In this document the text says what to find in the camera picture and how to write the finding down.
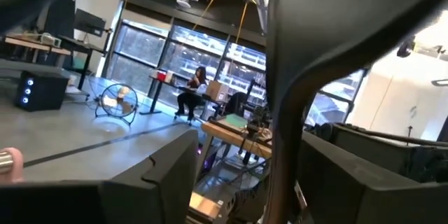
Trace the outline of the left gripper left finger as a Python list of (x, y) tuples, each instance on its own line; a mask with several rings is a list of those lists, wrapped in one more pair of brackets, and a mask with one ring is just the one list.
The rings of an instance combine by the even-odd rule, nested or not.
[(188, 130), (105, 181), (105, 224), (184, 224), (195, 182), (198, 132)]

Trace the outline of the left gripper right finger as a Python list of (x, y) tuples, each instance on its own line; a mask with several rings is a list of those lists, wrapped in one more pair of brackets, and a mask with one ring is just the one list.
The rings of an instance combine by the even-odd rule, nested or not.
[(397, 193), (409, 179), (310, 133), (300, 143), (297, 183), (315, 224), (410, 224)]

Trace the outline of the black monitor on arm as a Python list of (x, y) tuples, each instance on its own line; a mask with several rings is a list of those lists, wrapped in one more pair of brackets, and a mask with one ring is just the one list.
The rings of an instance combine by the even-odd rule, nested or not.
[(94, 36), (102, 37), (105, 31), (106, 21), (101, 17), (97, 17), (80, 8), (76, 9), (74, 19), (74, 29), (92, 34)]

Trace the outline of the wooden work table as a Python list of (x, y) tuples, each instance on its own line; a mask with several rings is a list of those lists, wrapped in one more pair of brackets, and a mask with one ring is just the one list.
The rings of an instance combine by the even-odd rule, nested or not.
[(247, 151), (262, 158), (270, 158), (272, 154), (272, 133), (265, 127), (256, 127), (246, 123), (244, 127), (235, 127), (228, 122), (228, 118), (237, 118), (237, 115), (227, 115), (219, 120), (209, 120), (201, 124), (201, 130), (206, 134), (206, 142), (196, 164), (196, 181), (200, 180), (201, 169), (211, 143), (214, 138), (220, 139), (225, 144), (239, 146), (241, 150)]

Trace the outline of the person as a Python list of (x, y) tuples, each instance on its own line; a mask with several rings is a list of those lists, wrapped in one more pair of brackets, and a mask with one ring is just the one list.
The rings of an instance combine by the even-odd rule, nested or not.
[(207, 70), (204, 66), (196, 68), (195, 74), (187, 82), (186, 88), (188, 91), (181, 93), (177, 97), (178, 110), (175, 112), (175, 116), (183, 116), (185, 114), (185, 106), (187, 106), (187, 118), (191, 121), (194, 117), (195, 108), (203, 101), (202, 94), (207, 91)]

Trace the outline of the black standing desk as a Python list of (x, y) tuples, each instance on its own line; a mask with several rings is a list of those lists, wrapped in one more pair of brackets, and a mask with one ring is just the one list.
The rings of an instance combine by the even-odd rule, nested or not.
[(156, 110), (155, 106), (158, 102), (159, 96), (160, 96), (160, 92), (162, 89), (163, 85), (168, 85), (171, 86), (173, 88), (176, 88), (178, 90), (182, 90), (184, 92), (191, 92), (194, 93), (196, 96), (203, 98), (204, 100), (210, 101), (210, 96), (206, 95), (206, 94), (200, 94), (198, 91), (194, 90), (194, 89), (190, 89), (189, 87), (183, 87), (183, 86), (178, 86), (178, 85), (174, 85), (171, 83), (167, 83), (164, 82), (163, 80), (160, 80), (158, 78), (152, 77), (152, 79), (157, 83), (156, 85), (156, 89), (155, 89), (155, 94), (152, 98), (152, 103), (150, 105), (150, 108), (148, 111), (140, 111), (139, 114), (142, 116), (147, 116), (147, 115), (152, 115), (152, 114), (157, 114), (157, 113), (161, 113), (160, 110)]

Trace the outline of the green mat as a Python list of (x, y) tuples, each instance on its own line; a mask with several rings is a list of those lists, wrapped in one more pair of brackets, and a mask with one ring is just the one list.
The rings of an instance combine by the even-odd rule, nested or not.
[(247, 119), (245, 119), (235, 113), (226, 115), (225, 121), (227, 124), (231, 125), (232, 127), (237, 127), (237, 128), (243, 128), (243, 127), (247, 126), (247, 123), (248, 123)]

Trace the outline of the cardboard box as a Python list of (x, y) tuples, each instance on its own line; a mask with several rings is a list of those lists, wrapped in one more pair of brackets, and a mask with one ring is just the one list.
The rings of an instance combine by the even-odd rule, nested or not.
[(207, 86), (205, 94), (212, 100), (224, 102), (227, 99), (229, 86), (217, 80), (211, 80)]

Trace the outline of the black office chair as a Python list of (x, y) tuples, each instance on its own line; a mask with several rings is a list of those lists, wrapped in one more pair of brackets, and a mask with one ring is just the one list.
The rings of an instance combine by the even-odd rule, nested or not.
[(247, 102), (248, 95), (243, 92), (234, 93), (227, 104), (224, 107), (223, 115), (236, 114), (238, 116), (244, 116), (244, 110), (242, 106)]

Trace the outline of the black floor fan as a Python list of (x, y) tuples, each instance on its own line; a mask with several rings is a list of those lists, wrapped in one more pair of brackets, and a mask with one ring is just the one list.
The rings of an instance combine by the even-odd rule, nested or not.
[(134, 122), (139, 100), (136, 91), (129, 85), (116, 83), (104, 89), (97, 98), (95, 118), (114, 118), (131, 126)]

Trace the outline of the black computer tower blue lights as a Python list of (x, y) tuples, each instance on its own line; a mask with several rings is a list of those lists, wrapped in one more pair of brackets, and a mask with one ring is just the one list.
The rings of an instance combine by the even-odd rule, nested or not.
[(60, 110), (68, 82), (58, 73), (23, 71), (14, 105), (28, 112)]

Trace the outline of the black ceiling spotlight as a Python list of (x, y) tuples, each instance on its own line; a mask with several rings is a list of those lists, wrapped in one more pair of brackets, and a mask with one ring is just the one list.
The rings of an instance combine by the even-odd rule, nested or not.
[(396, 55), (401, 58), (405, 58), (411, 55), (411, 53), (414, 51), (415, 47), (415, 36), (411, 36), (407, 39), (405, 39), (402, 43), (402, 45), (399, 47)]

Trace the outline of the pink metal box grater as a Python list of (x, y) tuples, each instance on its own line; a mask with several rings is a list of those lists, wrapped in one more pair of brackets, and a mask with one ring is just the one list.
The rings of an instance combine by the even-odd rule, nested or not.
[(16, 148), (0, 150), (0, 184), (23, 182), (23, 154)]

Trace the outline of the wooden desk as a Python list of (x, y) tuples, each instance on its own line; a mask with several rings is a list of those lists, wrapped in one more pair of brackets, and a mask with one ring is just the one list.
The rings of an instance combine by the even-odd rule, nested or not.
[(36, 49), (36, 50), (43, 50), (43, 51), (46, 51), (47, 53), (57, 53), (59, 56), (57, 58), (55, 66), (58, 68), (63, 67), (66, 56), (68, 56), (68, 57), (72, 56), (72, 52), (70, 50), (63, 49), (63, 48), (57, 48), (57, 47), (53, 47), (50, 45), (45, 45), (38, 41), (28, 41), (28, 40), (23, 40), (21, 38), (15, 38), (15, 37), (11, 37), (11, 36), (0, 36), (0, 41), (9, 43), (9, 44), (13, 44), (16, 46), (23, 46), (23, 47), (27, 47), (27, 48)]

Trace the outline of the black panel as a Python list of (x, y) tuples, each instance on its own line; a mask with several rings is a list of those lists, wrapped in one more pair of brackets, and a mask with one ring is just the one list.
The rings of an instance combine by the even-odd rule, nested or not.
[(76, 2), (74, 0), (54, 0), (48, 9), (44, 32), (53, 36), (73, 38)]

